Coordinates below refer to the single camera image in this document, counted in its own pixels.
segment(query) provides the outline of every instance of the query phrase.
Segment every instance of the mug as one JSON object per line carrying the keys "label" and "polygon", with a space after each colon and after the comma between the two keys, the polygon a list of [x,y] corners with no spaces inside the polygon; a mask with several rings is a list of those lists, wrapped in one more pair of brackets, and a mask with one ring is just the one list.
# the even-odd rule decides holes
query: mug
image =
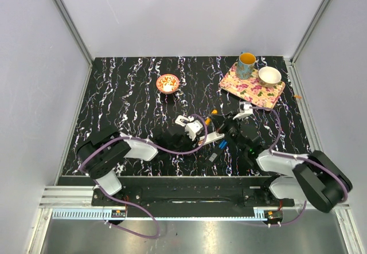
{"label": "mug", "polygon": [[249,79],[255,66],[256,56],[251,53],[242,53],[237,63],[236,76],[239,79]]}

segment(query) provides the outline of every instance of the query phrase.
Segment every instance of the pink floral tray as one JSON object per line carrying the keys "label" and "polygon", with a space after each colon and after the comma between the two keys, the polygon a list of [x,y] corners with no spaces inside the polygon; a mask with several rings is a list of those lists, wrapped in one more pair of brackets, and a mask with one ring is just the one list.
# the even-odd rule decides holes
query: pink floral tray
{"label": "pink floral tray", "polygon": [[259,107],[273,108],[286,84],[279,82],[272,88],[263,87],[259,83],[259,71],[254,69],[250,78],[242,80],[236,76],[237,63],[230,68],[220,81],[219,86]]}

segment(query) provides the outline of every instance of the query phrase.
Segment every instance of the small patterned bowl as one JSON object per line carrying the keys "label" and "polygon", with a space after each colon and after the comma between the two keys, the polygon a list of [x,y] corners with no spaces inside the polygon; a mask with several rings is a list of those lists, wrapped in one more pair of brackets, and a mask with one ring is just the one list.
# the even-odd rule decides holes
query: small patterned bowl
{"label": "small patterned bowl", "polygon": [[156,85],[160,92],[169,95],[177,91],[179,79],[175,75],[162,75],[157,79]]}

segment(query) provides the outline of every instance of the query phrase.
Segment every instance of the marble tabletop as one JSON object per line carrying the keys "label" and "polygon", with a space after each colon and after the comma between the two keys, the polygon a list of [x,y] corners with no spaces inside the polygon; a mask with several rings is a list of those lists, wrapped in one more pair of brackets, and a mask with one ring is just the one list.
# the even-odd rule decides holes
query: marble tabletop
{"label": "marble tabletop", "polygon": [[[62,175],[81,175],[77,170],[76,146],[106,125],[113,124],[125,134],[151,138],[154,129],[173,125],[178,115],[195,113],[206,117],[214,108],[223,114],[237,111],[240,99],[218,87],[236,59],[235,56],[96,58]],[[258,56],[255,67],[266,65],[278,69],[286,84],[274,107],[282,123],[276,149],[295,154],[310,152],[283,58]],[[172,95],[161,94],[155,86],[157,78],[165,73],[176,75],[181,82]],[[278,124],[270,113],[255,111],[243,121],[256,125],[265,146],[275,139]],[[212,143],[193,155],[170,155],[164,161],[122,159],[115,171],[118,175],[142,176],[259,175],[232,148],[225,150],[216,165],[201,169],[199,165],[214,147]]]}

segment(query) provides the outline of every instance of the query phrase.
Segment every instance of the gray wall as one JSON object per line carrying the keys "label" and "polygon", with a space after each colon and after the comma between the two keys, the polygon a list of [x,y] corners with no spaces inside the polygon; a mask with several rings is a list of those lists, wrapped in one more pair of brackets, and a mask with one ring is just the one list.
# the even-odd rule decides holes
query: gray wall
{"label": "gray wall", "polygon": [[333,0],[296,62],[325,152],[351,179],[367,245],[367,0]]}
{"label": "gray wall", "polygon": [[23,253],[87,75],[52,0],[0,0],[0,253]]}
{"label": "gray wall", "polygon": [[64,0],[95,57],[291,56],[321,0]]}

